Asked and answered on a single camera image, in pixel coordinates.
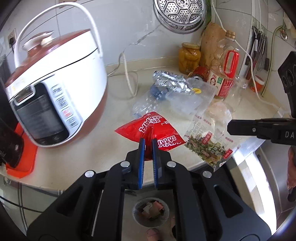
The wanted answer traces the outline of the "person's right hand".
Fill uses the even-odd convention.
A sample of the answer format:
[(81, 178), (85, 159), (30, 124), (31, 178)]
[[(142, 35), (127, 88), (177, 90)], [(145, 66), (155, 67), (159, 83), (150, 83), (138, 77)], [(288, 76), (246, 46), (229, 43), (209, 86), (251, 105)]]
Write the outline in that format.
[(296, 184), (296, 167), (294, 165), (295, 153), (292, 147), (288, 151), (288, 165), (287, 165), (287, 188), (288, 190), (295, 187)]

